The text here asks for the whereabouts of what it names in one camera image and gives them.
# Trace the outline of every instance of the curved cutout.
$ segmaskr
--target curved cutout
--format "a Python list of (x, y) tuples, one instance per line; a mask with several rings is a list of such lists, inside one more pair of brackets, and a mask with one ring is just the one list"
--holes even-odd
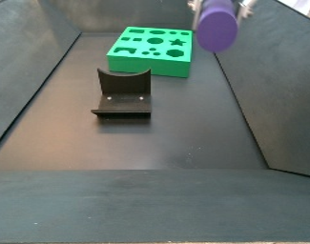
[(151, 70), (129, 75), (117, 75), (97, 69), (101, 94), (127, 94), (151, 92)]

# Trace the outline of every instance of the gray floor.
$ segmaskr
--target gray floor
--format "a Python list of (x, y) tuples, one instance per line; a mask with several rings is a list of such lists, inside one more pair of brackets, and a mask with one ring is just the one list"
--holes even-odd
[(0, 170), (265, 169), (227, 81), (193, 42), (189, 77), (152, 76), (151, 119), (97, 119), (96, 68), (117, 34), (84, 34), (0, 143)]
[(0, 143), (0, 243), (310, 241), (310, 178), (267, 170), (196, 44), (149, 120), (91, 114), (116, 36), (79, 38)]

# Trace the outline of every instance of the black stand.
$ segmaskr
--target black stand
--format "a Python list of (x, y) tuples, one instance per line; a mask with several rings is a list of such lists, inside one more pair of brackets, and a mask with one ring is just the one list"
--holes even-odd
[(113, 75), (101, 70), (99, 85), (101, 97), (96, 116), (120, 114), (151, 114), (151, 70), (133, 75)]

